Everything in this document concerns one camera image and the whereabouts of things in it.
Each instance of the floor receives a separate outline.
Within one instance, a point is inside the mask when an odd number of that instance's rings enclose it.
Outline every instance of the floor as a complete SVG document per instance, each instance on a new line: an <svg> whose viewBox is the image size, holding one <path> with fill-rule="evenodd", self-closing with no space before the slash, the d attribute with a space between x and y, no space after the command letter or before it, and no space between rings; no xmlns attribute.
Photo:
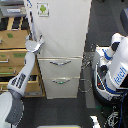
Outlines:
<svg viewBox="0 0 128 128"><path fill-rule="evenodd" d="M120 12L126 7L127 0L105 0L103 3L92 0L85 52L92 51L92 44L109 46L111 36L116 32L126 36L120 22ZM89 76L89 69L81 70L82 79L90 79ZM86 85L86 81L80 80L81 89L86 90ZM92 90L88 93L79 90L77 99L23 98L23 102L25 112L18 128L36 128L43 125L79 125L82 128L92 128L91 115L98 117L101 127L105 123L101 111L95 108Z"/></svg>

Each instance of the cabinet door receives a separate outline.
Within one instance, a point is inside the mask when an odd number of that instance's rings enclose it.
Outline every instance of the cabinet door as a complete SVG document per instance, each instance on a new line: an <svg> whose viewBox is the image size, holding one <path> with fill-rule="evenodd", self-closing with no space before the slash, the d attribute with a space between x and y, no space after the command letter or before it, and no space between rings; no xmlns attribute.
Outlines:
<svg viewBox="0 0 128 128"><path fill-rule="evenodd" d="M77 97L79 79L45 79L43 82L48 99Z"/></svg>
<svg viewBox="0 0 128 128"><path fill-rule="evenodd" d="M40 0L47 3L49 16L42 17L36 0L31 0L32 15L37 38L44 37L45 44L39 57L82 56L88 31L91 0ZM30 11L24 0L32 30Z"/></svg>
<svg viewBox="0 0 128 128"><path fill-rule="evenodd" d="M0 50L0 66L24 65L26 49Z"/></svg>
<svg viewBox="0 0 128 128"><path fill-rule="evenodd" d="M38 60L42 78L79 77L82 59Z"/></svg>
<svg viewBox="0 0 128 128"><path fill-rule="evenodd" d="M25 37L27 35L27 30L0 31L0 49L25 48Z"/></svg>
<svg viewBox="0 0 128 128"><path fill-rule="evenodd" d="M21 71L21 69L23 67L24 66L0 67L0 76L1 77L3 77L3 76L16 76ZM38 72L37 66L35 64L33 67L31 75L38 75L38 74L39 74L39 72Z"/></svg>

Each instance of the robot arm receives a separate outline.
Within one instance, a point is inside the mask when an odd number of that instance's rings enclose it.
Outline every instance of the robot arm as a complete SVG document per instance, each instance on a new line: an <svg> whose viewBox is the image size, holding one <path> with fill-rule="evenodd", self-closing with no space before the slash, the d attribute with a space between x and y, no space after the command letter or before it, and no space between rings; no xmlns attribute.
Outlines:
<svg viewBox="0 0 128 128"><path fill-rule="evenodd" d="M25 66L19 72L19 74L12 78L8 83L8 90L15 90L21 96L24 96L26 85L30 78L31 72L35 63L35 55L32 52L28 52L25 56Z"/></svg>
<svg viewBox="0 0 128 128"><path fill-rule="evenodd" d="M0 128L16 128L20 122L24 106L21 97L24 92L31 75L35 63L35 55L41 50L44 40L42 36L39 42L26 40L27 54L25 56L25 66L17 76L12 78L8 85L8 92L0 95Z"/></svg>

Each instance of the silver drawer handle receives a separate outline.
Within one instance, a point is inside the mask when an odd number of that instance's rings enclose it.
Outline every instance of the silver drawer handle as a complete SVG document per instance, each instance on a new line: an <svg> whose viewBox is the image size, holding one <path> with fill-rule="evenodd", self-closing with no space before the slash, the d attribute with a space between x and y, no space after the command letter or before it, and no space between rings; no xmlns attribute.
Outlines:
<svg viewBox="0 0 128 128"><path fill-rule="evenodd" d="M67 79L62 79L62 80L52 80L52 82L55 82L57 84L64 84L64 83L67 83L69 82L70 80L67 80Z"/></svg>
<svg viewBox="0 0 128 128"><path fill-rule="evenodd" d="M8 90L4 90L3 87L4 87L4 85L1 86L0 91L1 91L1 92L8 92Z"/></svg>
<svg viewBox="0 0 128 128"><path fill-rule="evenodd" d="M8 63L9 59L5 60L5 61L0 61L0 63Z"/></svg>
<svg viewBox="0 0 128 128"><path fill-rule="evenodd" d="M68 63L70 63L70 62L71 62L71 60L68 60L68 61L63 62L63 63L57 63L57 62L54 62L54 61L50 61L50 63L55 64L55 65L59 65L59 66L68 64Z"/></svg>

